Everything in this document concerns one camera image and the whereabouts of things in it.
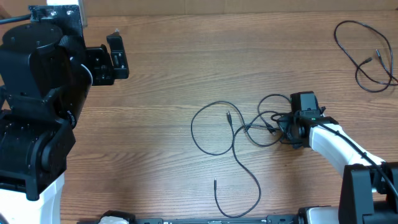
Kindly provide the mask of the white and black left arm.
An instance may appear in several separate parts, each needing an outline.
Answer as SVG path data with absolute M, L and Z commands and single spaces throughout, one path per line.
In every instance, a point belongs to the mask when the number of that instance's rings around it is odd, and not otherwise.
M 59 223 L 67 156 L 91 87 L 129 76 L 119 32 L 85 45 L 82 28 L 13 27 L 1 45 L 1 222 Z

